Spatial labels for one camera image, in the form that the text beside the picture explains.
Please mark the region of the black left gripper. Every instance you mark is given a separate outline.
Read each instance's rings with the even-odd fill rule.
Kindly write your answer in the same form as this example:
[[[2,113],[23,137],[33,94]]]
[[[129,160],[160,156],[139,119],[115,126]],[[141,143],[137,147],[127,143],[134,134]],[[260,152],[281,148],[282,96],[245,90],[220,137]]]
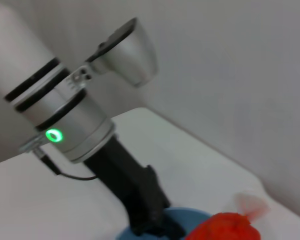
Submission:
[[[155,170],[140,165],[121,143],[112,137],[84,161],[101,182],[123,204],[136,236],[184,237],[184,228],[171,216]]]

